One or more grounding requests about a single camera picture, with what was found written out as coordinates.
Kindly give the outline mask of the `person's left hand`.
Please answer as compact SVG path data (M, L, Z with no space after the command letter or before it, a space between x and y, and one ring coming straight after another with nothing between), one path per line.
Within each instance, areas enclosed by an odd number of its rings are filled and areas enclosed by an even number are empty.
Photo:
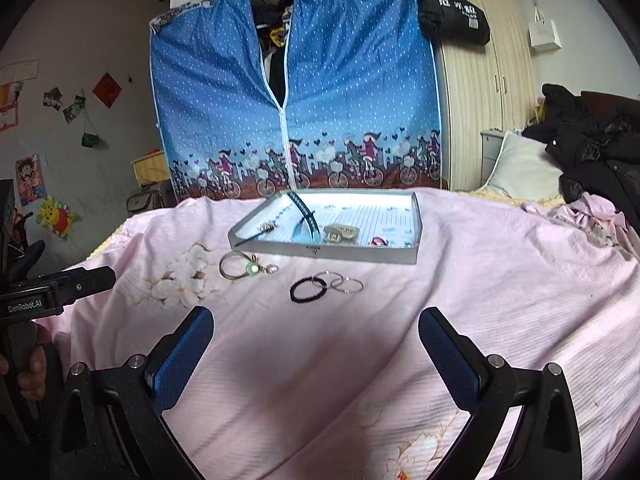
M44 346L50 344L51 334L42 325L32 323L36 334L36 344L29 357L28 367L17 375L17 385L21 394L29 401L42 401L46 396L47 356Z

